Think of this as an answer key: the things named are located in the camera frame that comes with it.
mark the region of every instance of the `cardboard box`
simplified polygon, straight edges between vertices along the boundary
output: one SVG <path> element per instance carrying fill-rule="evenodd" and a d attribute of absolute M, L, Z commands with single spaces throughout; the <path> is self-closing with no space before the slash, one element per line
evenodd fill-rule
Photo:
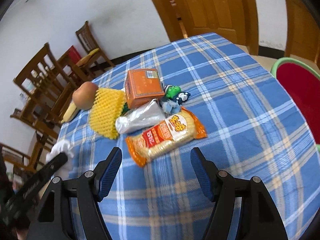
<path fill-rule="evenodd" d="M 162 98 L 164 91 L 156 69 L 129 70 L 125 81 L 125 95 L 130 109 Z"/>

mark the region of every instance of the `table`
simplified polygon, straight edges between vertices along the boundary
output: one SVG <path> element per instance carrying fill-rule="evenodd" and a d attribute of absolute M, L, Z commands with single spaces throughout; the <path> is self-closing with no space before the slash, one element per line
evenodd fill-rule
<path fill-rule="evenodd" d="M 250 55 L 215 33 L 153 49 L 104 73 L 99 87 L 122 89 L 126 71 L 156 68 L 165 84 L 191 93 L 185 107 L 208 137 L 193 140 L 146 167 L 131 160 L 126 135 L 110 140 L 88 125 L 89 111 L 62 126 L 60 139 L 74 145 L 70 178 L 93 169 L 114 146 L 123 152 L 109 196 L 100 204 L 116 239 L 201 239 L 213 205 L 204 197 L 190 163 L 200 147 L 218 169 L 234 177 L 259 176 L 269 190 L 289 239 L 298 239 L 320 206 L 320 165 L 313 136 L 285 90 Z M 229 239 L 235 238 L 240 200 Z M 76 204 L 73 210 L 79 214 Z M 81 228 L 79 216 L 76 225 Z M 79 239 L 84 239 L 83 231 Z"/>

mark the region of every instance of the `rice cracker package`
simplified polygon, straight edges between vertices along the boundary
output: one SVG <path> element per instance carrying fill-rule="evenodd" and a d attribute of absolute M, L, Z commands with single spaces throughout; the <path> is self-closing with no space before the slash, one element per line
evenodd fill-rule
<path fill-rule="evenodd" d="M 198 118 L 182 107 L 159 124 L 136 136 L 125 140 L 131 158 L 143 167 L 147 162 L 159 157 L 193 139 L 205 138 L 207 133 Z"/>

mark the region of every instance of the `tiled floor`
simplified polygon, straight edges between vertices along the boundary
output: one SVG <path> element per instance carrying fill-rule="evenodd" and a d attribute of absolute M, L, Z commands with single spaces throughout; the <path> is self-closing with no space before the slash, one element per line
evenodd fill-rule
<path fill-rule="evenodd" d="M 182 35 L 184 38 L 187 38 L 188 37 L 188 34 L 186 32 L 186 29 L 183 25 L 183 22 L 181 20 L 178 21 L 179 22 L 179 25 L 180 25 L 180 28 L 181 28 L 181 31 L 182 31 Z"/>
<path fill-rule="evenodd" d="M 249 54 L 246 46 L 242 46 L 242 45 L 237 45 L 237 46 L 240 49 L 242 49 L 244 52 Z M 251 56 L 251 57 L 253 57 L 261 66 L 263 66 L 269 72 L 270 72 L 273 64 L 277 61 L 277 59 L 269 58 L 269 57 L 262 57 L 262 56 Z M 306 63 L 307 65 L 312 67 L 317 73 L 320 74 L 320 70 L 319 70 L 318 66 L 316 65 L 316 63 L 314 63 L 308 59 L 304 59 L 304 58 L 295 56 L 295 55 L 291 55 L 291 57 Z"/>

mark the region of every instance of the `metal screw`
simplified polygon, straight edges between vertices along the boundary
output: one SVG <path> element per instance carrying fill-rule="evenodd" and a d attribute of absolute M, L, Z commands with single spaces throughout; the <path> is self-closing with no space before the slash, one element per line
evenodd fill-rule
<path fill-rule="evenodd" d="M 60 181 L 60 178 L 59 177 L 54 177 L 53 179 L 52 179 L 52 182 L 53 183 L 58 183 Z"/>
<path fill-rule="evenodd" d="M 228 175 L 226 171 L 219 171 L 218 174 L 220 177 L 226 177 Z"/>
<path fill-rule="evenodd" d="M 257 176 L 254 176 L 253 177 L 253 181 L 256 182 L 256 183 L 259 183 L 261 181 L 261 179 Z"/>
<path fill-rule="evenodd" d="M 90 178 L 90 177 L 93 175 L 93 171 L 87 171 L 84 175 L 85 175 L 87 178 Z"/>

